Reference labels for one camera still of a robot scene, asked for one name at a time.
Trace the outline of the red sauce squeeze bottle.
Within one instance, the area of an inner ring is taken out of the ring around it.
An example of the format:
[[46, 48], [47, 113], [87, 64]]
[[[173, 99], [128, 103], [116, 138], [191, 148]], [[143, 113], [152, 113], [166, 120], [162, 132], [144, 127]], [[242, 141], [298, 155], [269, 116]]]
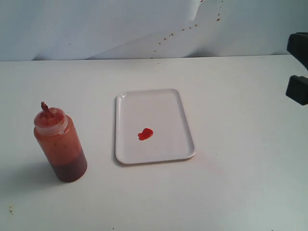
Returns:
[[60, 181], [74, 182], [85, 174], [88, 163], [75, 125], [62, 109], [41, 102], [34, 136]]

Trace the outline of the red sauce blob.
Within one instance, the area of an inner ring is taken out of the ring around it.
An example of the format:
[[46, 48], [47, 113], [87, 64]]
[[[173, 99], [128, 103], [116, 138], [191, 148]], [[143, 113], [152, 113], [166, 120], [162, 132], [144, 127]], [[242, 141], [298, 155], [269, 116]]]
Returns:
[[153, 130], [150, 128], [144, 128], [141, 133], [138, 134], [138, 138], [140, 141], [146, 140], [152, 137], [154, 134]]

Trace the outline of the white rectangular plastic tray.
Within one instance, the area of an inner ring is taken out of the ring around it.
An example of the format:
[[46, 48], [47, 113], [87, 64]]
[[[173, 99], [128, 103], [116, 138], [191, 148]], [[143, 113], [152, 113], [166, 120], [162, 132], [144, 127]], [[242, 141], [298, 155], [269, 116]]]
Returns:
[[[180, 94], [175, 89], [125, 91], [115, 108], [115, 157], [126, 165], [187, 160], [196, 153]], [[138, 134], [150, 128], [152, 137]]]

